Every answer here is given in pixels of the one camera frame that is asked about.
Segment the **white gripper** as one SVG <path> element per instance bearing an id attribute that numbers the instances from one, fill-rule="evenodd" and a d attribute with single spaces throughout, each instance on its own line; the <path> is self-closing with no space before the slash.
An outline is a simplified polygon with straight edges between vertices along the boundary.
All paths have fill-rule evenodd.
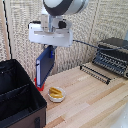
<path id="1" fill-rule="evenodd" d="M 56 29 L 54 32 L 45 32 L 40 24 L 29 24 L 29 40 L 34 43 L 53 45 L 51 57 L 55 54 L 55 46 L 69 47 L 72 45 L 73 32 L 71 29 Z"/>

